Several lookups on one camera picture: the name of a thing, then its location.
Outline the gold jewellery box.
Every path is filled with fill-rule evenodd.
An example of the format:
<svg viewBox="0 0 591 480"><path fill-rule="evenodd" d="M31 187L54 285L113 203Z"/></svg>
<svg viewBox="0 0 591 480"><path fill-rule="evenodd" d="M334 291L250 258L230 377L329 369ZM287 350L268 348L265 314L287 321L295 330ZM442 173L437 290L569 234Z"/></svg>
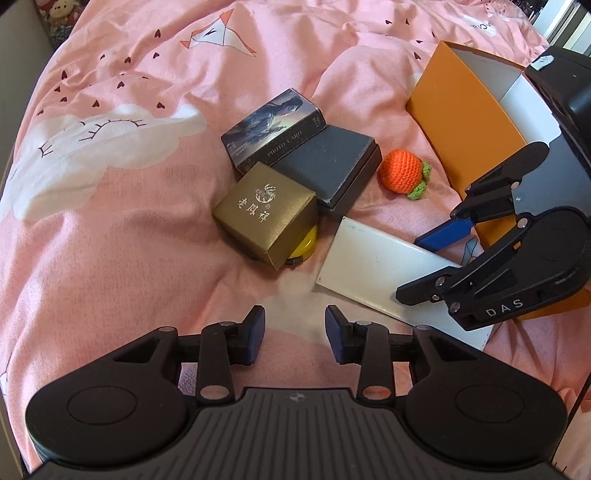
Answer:
<svg viewBox="0 0 591 480"><path fill-rule="evenodd" d="M257 163L212 216L252 256L280 270L318 224L318 200L311 189Z"/></svg>

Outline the yellow tape measure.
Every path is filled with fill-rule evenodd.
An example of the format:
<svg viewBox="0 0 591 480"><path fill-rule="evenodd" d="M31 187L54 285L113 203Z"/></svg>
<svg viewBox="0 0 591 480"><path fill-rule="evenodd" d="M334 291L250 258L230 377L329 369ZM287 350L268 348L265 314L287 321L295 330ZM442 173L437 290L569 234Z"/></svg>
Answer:
<svg viewBox="0 0 591 480"><path fill-rule="evenodd" d="M304 240L301 241L300 244L297 245L297 248L294 249L294 252L290 254L290 257L287 258L286 264L287 266L297 266L304 263L305 260L311 257L315 253L315 249L317 248L318 244L318 226L315 225L308 231L308 234L305 235Z"/></svg>

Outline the orange crochet tangerine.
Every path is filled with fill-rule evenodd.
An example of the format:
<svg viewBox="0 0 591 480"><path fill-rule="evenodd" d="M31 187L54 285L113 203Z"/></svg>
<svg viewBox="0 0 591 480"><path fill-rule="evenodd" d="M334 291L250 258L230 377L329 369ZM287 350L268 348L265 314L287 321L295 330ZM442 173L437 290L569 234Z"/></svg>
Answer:
<svg viewBox="0 0 591 480"><path fill-rule="evenodd" d="M384 158L378 169L378 178L388 190L415 201L423 197L431 172L432 166L414 153L395 149Z"/></svg>

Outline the dark grey box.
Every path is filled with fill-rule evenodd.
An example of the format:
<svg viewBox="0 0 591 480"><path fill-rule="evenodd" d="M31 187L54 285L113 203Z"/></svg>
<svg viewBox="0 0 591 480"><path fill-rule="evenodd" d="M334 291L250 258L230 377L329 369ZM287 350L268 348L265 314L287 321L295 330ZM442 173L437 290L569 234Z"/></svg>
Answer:
<svg viewBox="0 0 591 480"><path fill-rule="evenodd" d="M314 191L322 213L339 220L348 214L381 162L374 138L329 125L273 168Z"/></svg>

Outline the plush toy storage tube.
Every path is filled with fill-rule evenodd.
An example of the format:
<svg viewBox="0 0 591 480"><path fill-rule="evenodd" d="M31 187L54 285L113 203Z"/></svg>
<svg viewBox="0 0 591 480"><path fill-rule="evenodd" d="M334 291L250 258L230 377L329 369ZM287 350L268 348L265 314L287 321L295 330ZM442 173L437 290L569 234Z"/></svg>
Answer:
<svg viewBox="0 0 591 480"><path fill-rule="evenodd" d="M64 43L88 0L36 0L36 7L54 48Z"/></svg>

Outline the white glasses case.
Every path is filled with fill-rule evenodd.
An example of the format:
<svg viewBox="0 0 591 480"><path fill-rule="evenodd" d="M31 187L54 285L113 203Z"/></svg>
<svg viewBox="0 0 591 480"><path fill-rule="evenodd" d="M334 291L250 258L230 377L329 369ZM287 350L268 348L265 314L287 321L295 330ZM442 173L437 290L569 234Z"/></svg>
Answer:
<svg viewBox="0 0 591 480"><path fill-rule="evenodd" d="M396 299L399 286L453 263L396 236L348 217L342 218L317 284L411 326L429 325L482 350L492 328L464 330L445 303L406 306Z"/></svg>

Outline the photo card box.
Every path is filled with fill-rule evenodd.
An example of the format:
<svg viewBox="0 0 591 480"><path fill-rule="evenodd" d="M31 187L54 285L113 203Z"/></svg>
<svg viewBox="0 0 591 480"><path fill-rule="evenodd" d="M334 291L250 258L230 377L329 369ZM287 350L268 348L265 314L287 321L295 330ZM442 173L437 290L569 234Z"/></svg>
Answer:
<svg viewBox="0 0 591 480"><path fill-rule="evenodd" d="M236 170L273 166L327 127L322 111L293 88L253 111L221 136Z"/></svg>

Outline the orange cardboard box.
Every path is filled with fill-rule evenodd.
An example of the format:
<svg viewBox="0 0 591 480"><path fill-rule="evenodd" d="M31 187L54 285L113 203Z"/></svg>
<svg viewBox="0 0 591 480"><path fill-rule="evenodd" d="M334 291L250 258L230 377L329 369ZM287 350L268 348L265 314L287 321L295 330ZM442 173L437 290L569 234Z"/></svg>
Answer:
<svg viewBox="0 0 591 480"><path fill-rule="evenodd" d="M429 140L461 202L473 181L526 145L557 134L549 108L525 77L530 65L441 42L414 88L408 112ZM514 216L501 217L477 224L471 233L479 235L483 254L515 224ZM588 282L569 298L516 317L584 307Z"/></svg>

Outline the pink printed duvet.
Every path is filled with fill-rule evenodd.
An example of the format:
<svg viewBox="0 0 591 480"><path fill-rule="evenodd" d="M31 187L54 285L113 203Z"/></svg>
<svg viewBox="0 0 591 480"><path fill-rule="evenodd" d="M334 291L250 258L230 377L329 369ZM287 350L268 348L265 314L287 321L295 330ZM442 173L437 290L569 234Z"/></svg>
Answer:
<svg viewBox="0 0 591 480"><path fill-rule="evenodd" d="M356 221L411 240L458 194L410 93L439 41L526 65L547 40L509 1L93 1L41 74L1 199L1 391L18 448L50 382L164 325L182 334L266 308L256 363L235 387L355 389L325 307L403 330L315 284L335 235L273 270L235 247L214 205L235 183L221 135L288 88L335 126L433 166L412 202L370 181Z"/></svg>

